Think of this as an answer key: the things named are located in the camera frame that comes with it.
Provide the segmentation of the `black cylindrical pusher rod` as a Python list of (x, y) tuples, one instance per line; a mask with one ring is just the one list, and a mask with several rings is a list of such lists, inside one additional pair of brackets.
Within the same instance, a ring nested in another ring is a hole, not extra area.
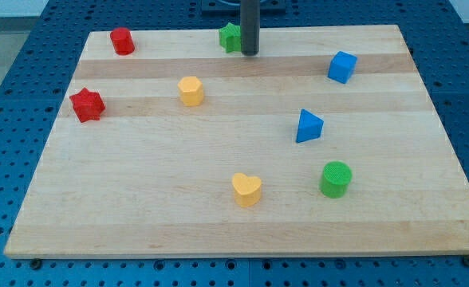
[(260, 1), (240, 1), (241, 52), (245, 56), (256, 56), (259, 52)]

